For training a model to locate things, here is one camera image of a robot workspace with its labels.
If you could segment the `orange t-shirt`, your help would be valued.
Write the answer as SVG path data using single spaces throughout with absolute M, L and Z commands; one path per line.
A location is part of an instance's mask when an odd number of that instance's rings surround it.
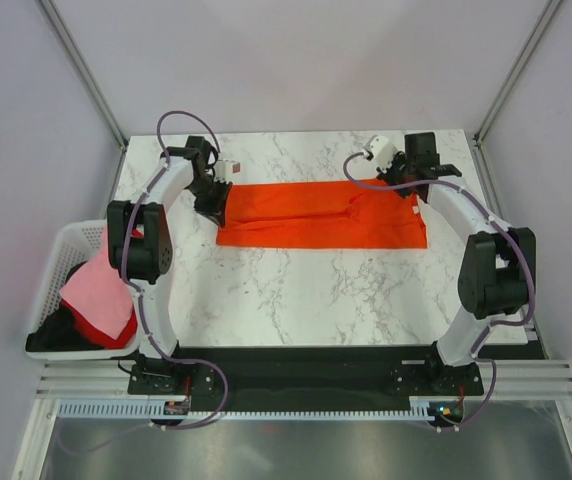
M 219 246 L 278 249 L 420 249 L 428 246 L 417 197 L 350 181 L 232 187 Z

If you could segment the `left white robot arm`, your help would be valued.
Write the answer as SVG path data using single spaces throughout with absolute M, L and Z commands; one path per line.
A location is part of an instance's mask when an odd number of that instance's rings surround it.
M 203 136 L 188 137 L 182 147 L 161 148 L 157 167 L 138 193 L 107 207 L 108 259 L 132 295 L 139 352 L 163 359 L 153 366 L 151 382 L 164 393 L 174 393 L 184 385 L 186 371 L 170 360 L 179 341 L 169 314 L 175 250 L 168 213 L 187 191 L 194 198 L 194 211 L 223 227 L 239 164 L 221 160 L 216 146 Z

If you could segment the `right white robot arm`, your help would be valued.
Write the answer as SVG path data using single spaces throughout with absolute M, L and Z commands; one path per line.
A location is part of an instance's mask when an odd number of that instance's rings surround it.
M 458 367 L 473 361 L 492 329 L 529 322 L 535 298 L 535 235 L 484 206 L 461 171 L 441 162 L 434 133 L 407 134 L 402 150 L 374 136 L 365 149 L 379 179 L 402 197 L 420 197 L 464 243 L 457 279 L 461 307 L 436 342 L 439 359 L 423 371 L 431 391 L 447 393 L 460 381 Z

